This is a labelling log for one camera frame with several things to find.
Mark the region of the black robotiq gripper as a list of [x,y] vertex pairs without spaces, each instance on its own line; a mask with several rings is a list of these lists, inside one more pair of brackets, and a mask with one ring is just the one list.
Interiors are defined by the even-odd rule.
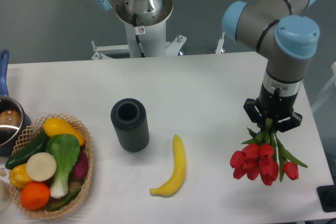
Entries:
[[275,131],[286,132],[299,127],[302,122],[302,115],[293,112],[297,95],[298,92],[283,96],[280,88],[270,92],[262,84],[258,99],[246,99],[243,108],[253,123],[262,124],[266,119],[272,119],[276,122]]

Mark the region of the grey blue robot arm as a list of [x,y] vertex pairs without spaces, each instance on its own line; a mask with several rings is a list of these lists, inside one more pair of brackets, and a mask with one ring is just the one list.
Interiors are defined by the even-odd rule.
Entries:
[[[244,109],[261,129],[267,119],[285,132],[301,123],[293,105],[320,36],[317,23],[302,16],[316,0],[236,1],[225,11],[224,34],[265,57],[266,72],[259,97],[247,99]],[[114,9],[124,23],[132,58],[177,55],[177,42],[166,41],[166,20],[172,0],[95,0],[104,10]]]

